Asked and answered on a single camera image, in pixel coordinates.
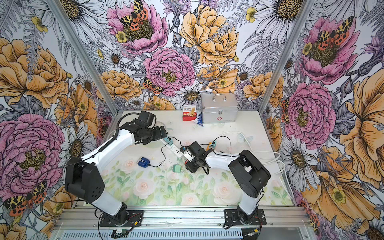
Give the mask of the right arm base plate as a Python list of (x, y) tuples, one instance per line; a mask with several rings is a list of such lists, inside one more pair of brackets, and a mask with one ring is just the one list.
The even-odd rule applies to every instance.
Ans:
[(267, 224), (264, 210), (260, 208), (256, 208), (250, 215), (247, 215), (241, 209), (225, 209), (224, 215), (225, 227), (264, 226)]

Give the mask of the white power strip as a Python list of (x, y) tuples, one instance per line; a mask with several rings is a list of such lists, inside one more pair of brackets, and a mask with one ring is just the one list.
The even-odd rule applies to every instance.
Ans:
[(193, 157), (189, 154), (189, 152), (187, 150), (185, 151), (182, 151), (180, 148), (178, 148), (174, 143), (173, 145), (169, 146), (169, 145), (166, 145), (165, 142), (163, 141), (163, 139), (161, 139), (161, 142), (175, 155), (177, 156), (178, 158), (182, 159), (182, 160), (188, 160), (188, 161), (192, 161)]

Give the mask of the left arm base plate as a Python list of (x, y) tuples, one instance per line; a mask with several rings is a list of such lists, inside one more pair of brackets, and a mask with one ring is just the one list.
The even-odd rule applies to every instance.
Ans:
[(143, 216), (143, 210), (127, 210), (125, 215), (116, 216), (103, 213), (100, 220), (100, 227), (140, 227)]

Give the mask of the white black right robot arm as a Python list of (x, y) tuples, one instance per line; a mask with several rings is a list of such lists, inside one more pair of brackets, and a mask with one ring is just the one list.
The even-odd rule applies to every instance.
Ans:
[(230, 171), (243, 191), (238, 205), (239, 219), (249, 222), (256, 216), (262, 191), (271, 173), (251, 151), (243, 150), (239, 154), (217, 153), (213, 149), (204, 150), (198, 142), (193, 142), (187, 147), (187, 154), (192, 159), (185, 162), (185, 167), (191, 173), (200, 168), (206, 175), (210, 169)]

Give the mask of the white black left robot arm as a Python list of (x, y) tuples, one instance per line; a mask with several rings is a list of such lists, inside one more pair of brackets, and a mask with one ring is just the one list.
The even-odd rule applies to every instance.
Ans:
[(141, 111), (122, 117), (129, 116), (134, 119), (126, 123), (118, 120), (115, 133), (107, 142), (81, 158), (70, 158), (66, 164), (65, 190), (101, 210), (103, 218), (117, 226), (128, 220), (127, 205), (106, 190), (102, 172), (125, 148), (167, 137), (165, 127), (156, 125), (156, 115)]

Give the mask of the green plug adapter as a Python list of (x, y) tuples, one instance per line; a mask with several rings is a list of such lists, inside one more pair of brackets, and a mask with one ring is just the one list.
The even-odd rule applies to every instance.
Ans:
[(182, 166), (175, 164), (175, 165), (173, 165), (172, 171), (173, 171), (173, 173), (181, 173), (182, 172)]

